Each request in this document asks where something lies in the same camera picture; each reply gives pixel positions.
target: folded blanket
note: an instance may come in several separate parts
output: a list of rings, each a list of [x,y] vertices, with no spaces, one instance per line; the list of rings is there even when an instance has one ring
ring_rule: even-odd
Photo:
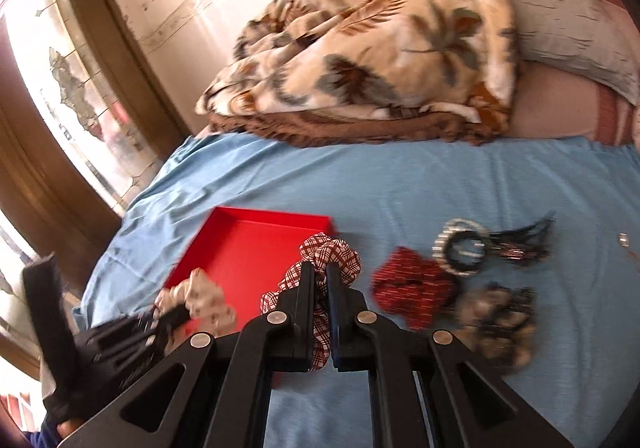
[[[244,28],[234,59],[196,104],[214,130],[302,146],[487,141],[507,129],[513,9],[509,0],[274,0]]]

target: hair accessory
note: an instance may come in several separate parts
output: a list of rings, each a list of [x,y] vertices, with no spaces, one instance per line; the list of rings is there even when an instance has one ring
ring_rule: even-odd
[[[554,212],[525,228],[490,233],[475,221],[451,219],[433,245],[433,258],[450,274],[461,277],[478,272],[489,254],[494,254],[516,266],[525,267],[549,254],[546,238]]]

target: open red box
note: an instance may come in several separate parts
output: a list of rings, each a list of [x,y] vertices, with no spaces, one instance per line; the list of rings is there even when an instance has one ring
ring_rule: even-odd
[[[204,269],[238,314],[238,330],[260,314],[260,297],[278,289],[300,245],[311,235],[335,235],[327,216],[217,206],[202,225],[165,287]]]

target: window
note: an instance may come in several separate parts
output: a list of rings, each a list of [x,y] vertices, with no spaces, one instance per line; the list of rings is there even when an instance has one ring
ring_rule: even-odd
[[[11,0],[5,13],[41,117],[82,176],[122,215],[161,163],[111,89],[71,3]]]

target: fleece blanket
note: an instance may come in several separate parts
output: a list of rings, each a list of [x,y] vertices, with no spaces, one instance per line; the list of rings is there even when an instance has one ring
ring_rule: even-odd
[[[486,140],[507,129],[516,50],[509,0],[274,0],[196,111],[302,145],[327,144],[334,123],[331,142]]]

